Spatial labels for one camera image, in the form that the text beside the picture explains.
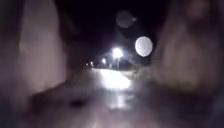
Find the windshield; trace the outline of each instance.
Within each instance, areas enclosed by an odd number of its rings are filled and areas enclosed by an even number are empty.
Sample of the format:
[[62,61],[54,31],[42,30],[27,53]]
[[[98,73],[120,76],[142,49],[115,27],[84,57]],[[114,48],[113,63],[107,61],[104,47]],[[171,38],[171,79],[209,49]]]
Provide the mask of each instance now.
[[223,127],[221,0],[2,0],[0,127]]

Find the road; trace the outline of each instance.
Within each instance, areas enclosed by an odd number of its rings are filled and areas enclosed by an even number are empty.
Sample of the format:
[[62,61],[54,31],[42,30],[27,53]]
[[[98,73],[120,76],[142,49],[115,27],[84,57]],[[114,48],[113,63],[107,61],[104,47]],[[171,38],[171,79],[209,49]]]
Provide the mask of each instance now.
[[134,81],[119,71],[90,69],[91,81],[61,85],[33,97],[32,128],[196,128],[208,101]]

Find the night sky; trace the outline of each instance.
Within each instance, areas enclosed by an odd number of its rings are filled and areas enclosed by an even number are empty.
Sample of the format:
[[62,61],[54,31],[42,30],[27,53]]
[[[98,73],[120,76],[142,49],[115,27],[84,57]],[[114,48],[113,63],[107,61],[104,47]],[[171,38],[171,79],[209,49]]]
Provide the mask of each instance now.
[[[59,9],[64,10],[80,29],[77,37],[96,53],[108,50],[114,43],[117,30],[127,38],[138,35],[149,36],[156,43],[156,35],[167,14],[169,0],[58,0]],[[116,14],[128,10],[137,18],[137,28],[120,29],[116,25]]]

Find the street light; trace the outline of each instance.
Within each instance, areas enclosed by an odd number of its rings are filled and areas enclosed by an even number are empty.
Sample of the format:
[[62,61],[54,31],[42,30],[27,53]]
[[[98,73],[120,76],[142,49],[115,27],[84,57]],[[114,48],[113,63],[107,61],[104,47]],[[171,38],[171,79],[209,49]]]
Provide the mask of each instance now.
[[112,54],[114,59],[120,59],[123,57],[123,52],[120,48],[114,48],[112,50]]
[[93,67],[93,62],[92,61],[90,61],[90,65]]
[[107,63],[107,60],[105,58],[103,58],[102,63],[105,65]]
[[117,61],[117,68],[119,69],[120,58],[124,56],[122,50],[120,48],[114,48],[112,50],[112,56]]

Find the dark road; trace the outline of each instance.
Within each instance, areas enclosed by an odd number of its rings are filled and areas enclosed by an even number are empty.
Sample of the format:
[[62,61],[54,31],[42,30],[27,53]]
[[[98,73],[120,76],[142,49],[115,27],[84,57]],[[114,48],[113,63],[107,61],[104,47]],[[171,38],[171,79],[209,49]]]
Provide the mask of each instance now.
[[83,81],[89,85],[62,85],[34,96],[31,127],[193,128],[205,118],[207,99],[171,94],[143,79],[137,84],[119,71],[91,69],[90,74],[91,82]]

